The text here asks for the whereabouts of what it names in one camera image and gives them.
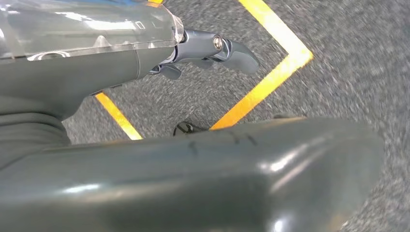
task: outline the yellow floor marking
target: yellow floor marking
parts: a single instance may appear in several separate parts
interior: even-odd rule
[[[288,52],[288,56],[215,125],[213,125],[211,130],[235,125],[255,106],[275,91],[296,70],[313,59],[313,54],[309,49],[263,0],[239,0],[239,2]]]
[[[107,112],[113,117],[117,124],[122,128],[122,130],[128,135],[132,140],[140,140],[142,136],[137,132],[137,130],[131,125],[127,118],[121,113],[121,111],[115,106],[107,95],[104,93],[99,93],[95,95],[98,101],[104,106]]]
[[[153,3],[158,3],[158,4],[161,4],[163,2],[163,0],[148,0],[148,1],[153,2]]]

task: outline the gray carpet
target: gray carpet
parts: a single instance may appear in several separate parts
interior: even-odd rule
[[[384,173],[343,231],[410,231],[410,2],[265,2],[315,59],[241,122],[269,119],[277,112],[367,122],[385,139]],[[286,56],[237,0],[169,0],[167,7],[186,27],[244,42],[262,66],[249,76],[221,66],[202,71],[187,65],[177,81],[154,76],[107,90],[144,137],[170,136],[182,120],[211,126]],[[65,125],[75,143],[127,139],[92,98]]]

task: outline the clear plastic casing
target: clear plastic casing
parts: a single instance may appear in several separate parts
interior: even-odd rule
[[[0,0],[0,61],[176,46],[181,20],[131,0]]]

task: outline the robotic hand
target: robotic hand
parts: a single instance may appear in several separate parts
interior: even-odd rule
[[[172,55],[149,73],[162,73],[175,80],[181,76],[181,70],[175,64],[187,62],[203,69],[208,69],[214,62],[218,62],[246,74],[254,74],[259,70],[258,58],[243,44],[224,39],[212,32],[185,29],[184,37],[174,48]]]

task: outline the metal screw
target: metal screw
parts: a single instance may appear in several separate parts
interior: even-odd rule
[[[219,35],[214,36],[214,47],[218,51],[222,50],[223,48],[222,38]]]

